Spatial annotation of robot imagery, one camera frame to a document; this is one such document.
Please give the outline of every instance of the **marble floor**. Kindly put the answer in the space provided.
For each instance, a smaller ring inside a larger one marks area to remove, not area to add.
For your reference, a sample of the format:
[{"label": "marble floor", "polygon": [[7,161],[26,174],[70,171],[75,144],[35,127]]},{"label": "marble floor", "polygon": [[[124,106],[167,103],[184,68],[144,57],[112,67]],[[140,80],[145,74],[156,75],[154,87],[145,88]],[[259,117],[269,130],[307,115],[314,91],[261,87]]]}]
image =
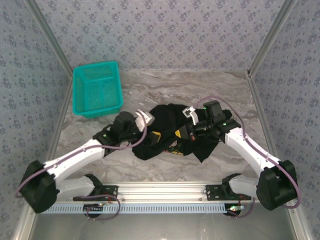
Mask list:
[{"label": "marble floor", "polygon": [[[191,106],[198,99],[218,95],[240,113],[247,133],[264,149],[268,149],[245,72],[125,71],[120,76],[123,111],[149,111],[158,104],[170,103]],[[227,108],[224,104],[221,106],[222,109]],[[115,115],[94,119],[74,115],[70,100],[55,157],[83,145],[96,132],[111,124],[114,118]],[[143,161],[136,158],[131,149],[116,151],[80,169],[71,178],[93,173],[102,182],[213,182],[236,172],[255,176],[253,169],[236,151],[219,143],[203,163],[193,154],[179,156],[163,152]]]}]

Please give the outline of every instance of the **metal bracket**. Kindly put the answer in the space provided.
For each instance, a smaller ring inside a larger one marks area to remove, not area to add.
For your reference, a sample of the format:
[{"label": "metal bracket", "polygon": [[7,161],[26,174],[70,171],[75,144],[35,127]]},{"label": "metal bracket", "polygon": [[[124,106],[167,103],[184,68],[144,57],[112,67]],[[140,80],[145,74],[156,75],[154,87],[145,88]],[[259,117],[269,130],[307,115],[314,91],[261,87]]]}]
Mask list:
[{"label": "metal bracket", "polygon": [[193,106],[185,108],[182,113],[186,118],[192,118],[193,125],[196,125],[199,122],[196,109]]},{"label": "metal bracket", "polygon": [[206,199],[208,201],[226,201],[226,200],[251,200],[250,196],[236,193],[229,193],[226,196],[221,185],[206,185]]},{"label": "metal bracket", "polygon": [[[118,196],[118,190],[119,187],[117,185],[102,185],[100,186],[100,188],[98,189],[99,193],[97,194],[92,194],[91,196],[94,195],[103,195],[103,194],[108,194],[108,195],[112,195],[114,197]],[[107,198],[107,197],[97,197],[97,198],[81,198],[81,197],[74,197],[73,201],[75,202],[92,202],[92,201],[101,201],[101,202],[113,202],[115,201],[113,198]]]}]

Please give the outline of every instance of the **plastic basket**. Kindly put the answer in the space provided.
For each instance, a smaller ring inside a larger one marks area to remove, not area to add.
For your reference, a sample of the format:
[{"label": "plastic basket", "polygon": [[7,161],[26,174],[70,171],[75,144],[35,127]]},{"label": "plastic basket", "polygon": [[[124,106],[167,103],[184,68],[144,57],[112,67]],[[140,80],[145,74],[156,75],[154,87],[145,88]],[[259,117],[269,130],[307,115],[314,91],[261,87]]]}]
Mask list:
[{"label": "plastic basket", "polygon": [[72,109],[75,115],[96,118],[117,114],[123,104],[117,62],[93,63],[73,70]]}]

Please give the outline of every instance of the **black cloth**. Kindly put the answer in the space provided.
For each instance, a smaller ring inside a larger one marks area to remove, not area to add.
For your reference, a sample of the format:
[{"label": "black cloth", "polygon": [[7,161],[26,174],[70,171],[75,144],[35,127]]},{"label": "black cloth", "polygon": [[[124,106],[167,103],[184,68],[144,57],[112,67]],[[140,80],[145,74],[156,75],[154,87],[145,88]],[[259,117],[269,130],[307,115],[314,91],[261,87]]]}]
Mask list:
[{"label": "black cloth", "polygon": [[[150,113],[154,116],[154,122],[148,127],[147,132],[152,131],[161,133],[158,143],[147,146],[139,144],[132,148],[134,155],[142,160],[148,160],[163,151],[172,152],[179,155],[189,155],[193,153],[202,163],[209,157],[211,152],[218,145],[219,139],[205,136],[198,137],[195,141],[181,139],[175,135],[176,130],[182,128],[187,123],[192,122],[191,118],[186,118],[183,110],[187,108],[185,105],[168,104],[157,105]],[[205,110],[196,109],[199,121],[206,120]],[[232,114],[229,110],[223,110],[226,119],[230,119]]]}]

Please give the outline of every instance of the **blue patterned wall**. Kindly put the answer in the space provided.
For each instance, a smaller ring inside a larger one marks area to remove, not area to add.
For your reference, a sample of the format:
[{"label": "blue patterned wall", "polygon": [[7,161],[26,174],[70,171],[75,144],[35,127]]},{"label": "blue patterned wall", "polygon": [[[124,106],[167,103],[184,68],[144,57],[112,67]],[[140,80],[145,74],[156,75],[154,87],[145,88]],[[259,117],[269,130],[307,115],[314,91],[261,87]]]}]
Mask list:
[{"label": "blue patterned wall", "polygon": [[283,0],[36,0],[72,67],[248,69]]},{"label": "blue patterned wall", "polygon": [[0,240],[9,240],[26,166],[44,161],[69,80],[23,0],[0,1]]},{"label": "blue patterned wall", "polygon": [[300,0],[254,77],[276,148],[297,170],[320,239],[320,2]]}]

